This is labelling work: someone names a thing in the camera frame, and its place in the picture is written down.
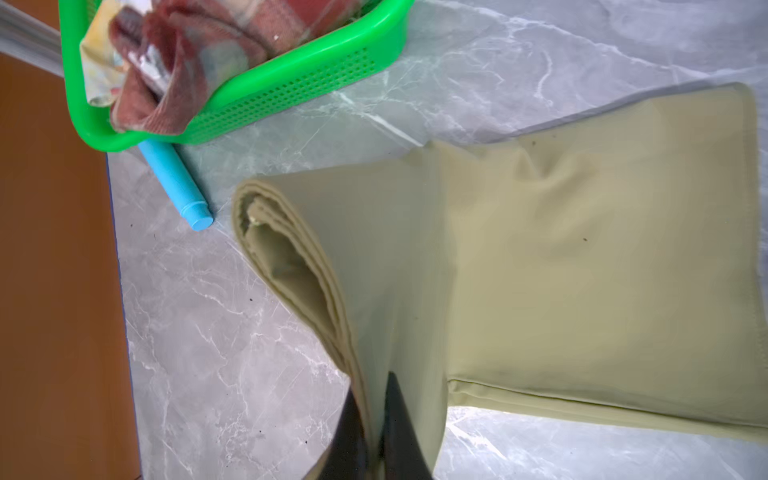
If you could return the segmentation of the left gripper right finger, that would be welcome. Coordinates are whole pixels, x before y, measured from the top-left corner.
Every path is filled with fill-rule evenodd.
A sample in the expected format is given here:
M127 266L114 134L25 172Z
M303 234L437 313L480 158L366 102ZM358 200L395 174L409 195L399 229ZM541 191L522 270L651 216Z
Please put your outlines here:
M394 372L388 374L380 456L386 480L432 478Z

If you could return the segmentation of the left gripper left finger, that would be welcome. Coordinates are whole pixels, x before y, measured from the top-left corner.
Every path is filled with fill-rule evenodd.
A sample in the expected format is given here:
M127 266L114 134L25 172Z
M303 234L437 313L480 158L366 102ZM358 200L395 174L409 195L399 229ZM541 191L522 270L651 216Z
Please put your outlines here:
M367 473L367 453L361 414L354 394L349 390L318 479L364 479Z

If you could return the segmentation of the olive green skirt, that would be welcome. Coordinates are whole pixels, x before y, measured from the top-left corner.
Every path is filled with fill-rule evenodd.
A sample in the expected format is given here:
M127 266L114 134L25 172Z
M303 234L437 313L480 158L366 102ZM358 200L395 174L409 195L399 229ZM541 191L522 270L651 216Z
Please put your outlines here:
M431 473L451 406L765 441L757 133L741 83L648 98L252 178L233 230L349 377L366 479L390 372Z

